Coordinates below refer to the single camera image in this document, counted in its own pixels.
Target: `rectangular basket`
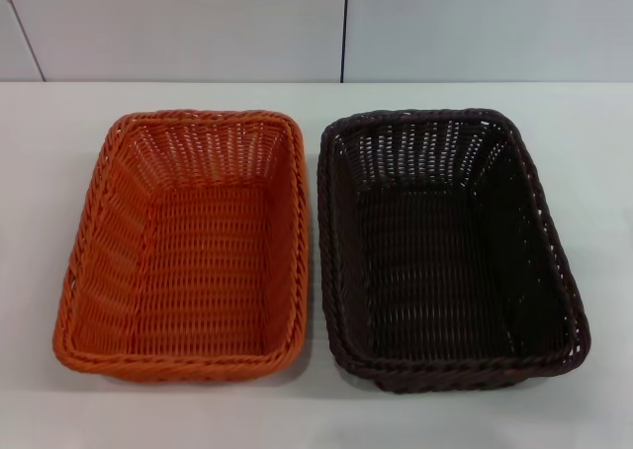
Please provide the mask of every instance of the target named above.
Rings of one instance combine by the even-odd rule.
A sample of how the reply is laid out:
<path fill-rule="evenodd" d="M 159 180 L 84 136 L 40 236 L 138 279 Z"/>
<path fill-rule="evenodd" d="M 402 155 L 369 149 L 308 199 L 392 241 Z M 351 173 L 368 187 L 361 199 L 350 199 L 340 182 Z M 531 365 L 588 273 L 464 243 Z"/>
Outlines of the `rectangular basket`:
<path fill-rule="evenodd" d="M 53 349 L 134 382 L 287 367 L 307 317 L 301 131 L 265 111 L 161 111 L 110 129 L 63 282 Z"/>
<path fill-rule="evenodd" d="M 501 114 L 341 119 L 317 180 L 323 309 L 349 373 L 395 393 L 490 389 L 587 357 L 536 168 Z"/>

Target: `wall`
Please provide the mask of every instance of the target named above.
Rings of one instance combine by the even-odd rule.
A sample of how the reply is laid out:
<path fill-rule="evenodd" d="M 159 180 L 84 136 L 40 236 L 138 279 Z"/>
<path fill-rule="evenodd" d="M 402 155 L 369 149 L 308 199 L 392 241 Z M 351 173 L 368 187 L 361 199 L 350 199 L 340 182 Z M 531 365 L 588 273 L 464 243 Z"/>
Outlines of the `wall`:
<path fill-rule="evenodd" d="M 338 81 L 345 0 L 14 0 L 46 80 Z M 0 0 L 0 79 L 37 79 Z M 633 81 L 631 0 L 348 0 L 344 80 Z"/>
<path fill-rule="evenodd" d="M 47 80 L 338 81 L 344 0 L 14 0 Z"/>
<path fill-rule="evenodd" d="M 632 0 L 349 0 L 346 81 L 633 81 Z"/>
<path fill-rule="evenodd" d="M 0 80 L 40 80 L 36 63 L 7 0 L 0 0 Z"/>

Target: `white table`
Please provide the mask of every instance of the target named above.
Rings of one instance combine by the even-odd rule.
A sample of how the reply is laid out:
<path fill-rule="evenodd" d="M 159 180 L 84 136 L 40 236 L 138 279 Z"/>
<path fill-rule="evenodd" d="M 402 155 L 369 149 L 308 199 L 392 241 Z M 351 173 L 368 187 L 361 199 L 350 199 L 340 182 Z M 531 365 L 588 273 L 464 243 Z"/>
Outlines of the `white table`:
<path fill-rule="evenodd" d="M 580 369 L 483 393 L 394 396 L 342 374 L 320 308 L 320 134 L 356 112 L 487 107 L 521 130 L 588 314 Z M 270 109 L 303 130 L 315 253 L 309 338 L 249 384 L 138 386 L 73 373 L 51 336 L 108 126 L 134 111 Z M 0 84 L 0 447 L 633 447 L 633 84 Z"/>

